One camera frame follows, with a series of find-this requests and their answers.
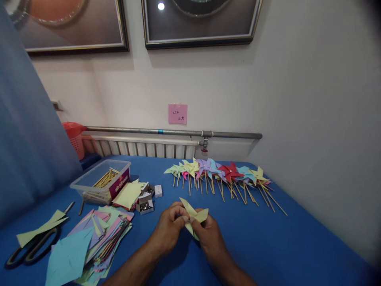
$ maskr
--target clear plastic box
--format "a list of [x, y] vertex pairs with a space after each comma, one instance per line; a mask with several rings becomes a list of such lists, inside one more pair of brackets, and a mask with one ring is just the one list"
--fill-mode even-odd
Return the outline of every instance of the clear plastic box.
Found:
[[[77, 190], [85, 201], [108, 205], [111, 203], [111, 200], [116, 197], [123, 185], [130, 180], [130, 166], [131, 162], [128, 161], [105, 160], [76, 179], [70, 184], [70, 188]], [[110, 168], [119, 171], [119, 174], [116, 175], [105, 187], [93, 187], [93, 185], [103, 177]]]

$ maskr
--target metal pipe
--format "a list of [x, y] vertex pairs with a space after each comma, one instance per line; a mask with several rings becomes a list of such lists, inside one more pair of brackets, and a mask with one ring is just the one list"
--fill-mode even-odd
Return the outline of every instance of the metal pipe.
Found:
[[144, 128], [118, 128], [118, 127], [101, 127], [86, 126], [87, 131], [103, 131], [103, 132], [125, 132], [125, 133], [144, 133], [144, 134], [164, 134], [164, 135], [182, 135], [182, 136], [199, 136], [199, 137], [220, 137], [220, 138], [245, 138], [245, 139], [261, 139], [261, 133], [237, 133], [237, 132], [212, 132], [212, 131], [192, 131], [192, 130], [161, 130], [161, 129], [144, 129]]

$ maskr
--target plastic container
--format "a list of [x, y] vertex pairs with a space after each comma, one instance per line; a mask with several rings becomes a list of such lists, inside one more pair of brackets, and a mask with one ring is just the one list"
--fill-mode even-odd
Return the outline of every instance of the plastic container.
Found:
[[[130, 181], [131, 162], [118, 160], [105, 160], [95, 168], [70, 184], [70, 188], [77, 190], [81, 197], [91, 203], [109, 205], [126, 182]], [[107, 173], [110, 168], [119, 171], [110, 183], [103, 188], [93, 187], [95, 183]]]
[[75, 151], [77, 152], [78, 159], [82, 160], [85, 156], [85, 150], [83, 149], [82, 137], [78, 135], [70, 139], [71, 144], [73, 145]]
[[85, 156], [85, 151], [83, 149], [81, 133], [86, 130], [86, 127], [75, 122], [64, 122], [62, 123], [62, 126], [65, 129], [72, 146], [77, 152], [78, 159], [82, 160]]

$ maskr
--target pink sticky note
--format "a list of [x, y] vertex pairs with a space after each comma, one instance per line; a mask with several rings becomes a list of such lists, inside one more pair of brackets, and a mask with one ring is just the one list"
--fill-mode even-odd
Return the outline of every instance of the pink sticky note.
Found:
[[188, 118], [187, 104], [168, 105], [168, 123], [186, 124]]

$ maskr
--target scissor handle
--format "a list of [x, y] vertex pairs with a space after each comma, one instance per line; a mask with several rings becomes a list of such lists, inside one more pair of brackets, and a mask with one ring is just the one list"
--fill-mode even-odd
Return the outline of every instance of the scissor handle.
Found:
[[23, 261], [25, 260], [25, 258], [27, 257], [27, 255], [30, 253], [30, 251], [36, 247], [36, 245], [38, 244], [39, 242], [39, 239], [42, 238], [43, 234], [39, 234], [37, 235], [31, 242], [31, 245], [28, 245], [28, 250], [25, 251], [25, 253], [23, 254], [23, 256], [21, 256], [18, 260], [15, 260], [17, 255], [20, 253], [20, 251], [23, 249], [22, 247], [19, 247], [16, 249], [15, 252], [13, 252], [13, 254], [9, 257], [9, 259], [5, 262], [5, 269], [13, 269], [13, 268], [16, 268], [17, 266], [21, 265], [23, 263]]
[[[45, 242], [49, 239], [49, 237], [54, 233], [55, 233], [55, 236], [53, 240], [49, 243], [49, 245], [40, 254], [38, 254], [36, 257], [33, 257], [37, 253], [37, 251], [40, 250], [40, 248], [45, 244]], [[32, 265], [40, 261], [46, 254], [48, 254], [48, 252], [52, 248], [52, 245], [57, 243], [58, 239], [60, 238], [60, 234], [61, 234], [61, 228], [56, 227], [49, 230], [45, 234], [45, 236], [39, 241], [39, 243], [32, 249], [32, 251], [29, 252], [27, 257], [25, 258], [24, 264]]]

